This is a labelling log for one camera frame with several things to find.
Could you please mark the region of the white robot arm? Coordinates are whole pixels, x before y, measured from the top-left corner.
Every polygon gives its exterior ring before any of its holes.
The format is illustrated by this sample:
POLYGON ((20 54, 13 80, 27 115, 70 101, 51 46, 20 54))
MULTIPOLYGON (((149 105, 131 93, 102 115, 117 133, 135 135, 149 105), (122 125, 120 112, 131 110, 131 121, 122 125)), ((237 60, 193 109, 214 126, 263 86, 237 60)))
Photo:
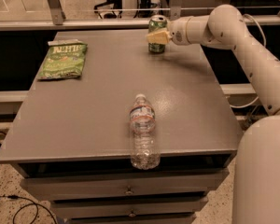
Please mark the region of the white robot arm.
POLYGON ((233 53, 265 115, 245 130, 238 145, 232 224, 280 224, 280 60, 250 33, 245 16, 231 5, 170 21, 148 33, 147 41, 233 53))

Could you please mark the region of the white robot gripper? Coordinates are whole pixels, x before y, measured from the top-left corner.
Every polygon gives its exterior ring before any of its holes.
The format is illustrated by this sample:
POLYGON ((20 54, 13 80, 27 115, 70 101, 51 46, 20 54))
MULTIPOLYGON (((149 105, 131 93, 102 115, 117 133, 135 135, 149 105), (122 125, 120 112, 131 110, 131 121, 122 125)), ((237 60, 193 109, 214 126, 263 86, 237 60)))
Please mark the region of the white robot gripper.
POLYGON ((181 17, 170 21, 167 28, 147 34, 147 42, 166 45, 171 39, 177 45, 203 44, 207 38, 207 16, 181 17))

